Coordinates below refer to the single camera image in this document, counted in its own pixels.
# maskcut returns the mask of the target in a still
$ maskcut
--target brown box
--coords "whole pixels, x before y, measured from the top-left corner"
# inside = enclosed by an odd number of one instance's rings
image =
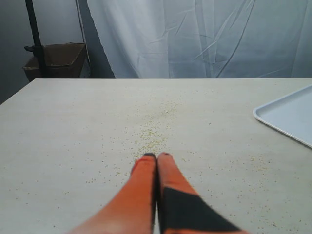
[[[48,78],[79,78],[87,57],[84,43],[44,46]],[[23,67],[29,82],[41,78],[37,58],[32,57]]]

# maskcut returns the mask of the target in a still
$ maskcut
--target table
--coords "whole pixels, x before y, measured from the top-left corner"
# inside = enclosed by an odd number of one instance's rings
[[[253,108],[312,79],[37,79],[0,106],[0,233],[64,233],[145,152],[254,234],[312,230],[312,150]]]

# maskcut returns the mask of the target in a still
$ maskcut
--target white backdrop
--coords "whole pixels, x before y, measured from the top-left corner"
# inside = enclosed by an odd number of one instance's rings
[[[117,78],[312,77],[312,0],[88,0]]]

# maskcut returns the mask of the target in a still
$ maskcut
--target black metal stand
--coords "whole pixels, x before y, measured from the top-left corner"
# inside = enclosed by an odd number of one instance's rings
[[[33,34],[35,45],[25,46],[24,48],[26,51],[34,53],[34,56],[38,60],[41,76],[42,76],[42,78],[46,78],[47,77],[47,66],[45,63],[43,46],[42,46],[41,41],[40,41],[40,36],[39,36],[38,25],[37,25],[33,1],[32,0],[25,0],[25,2],[26,2],[29,22],[30,22],[31,31]]]

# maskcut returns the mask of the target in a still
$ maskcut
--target white tray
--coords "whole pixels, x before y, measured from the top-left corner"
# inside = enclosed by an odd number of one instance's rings
[[[254,109],[253,115],[312,148],[312,85]]]

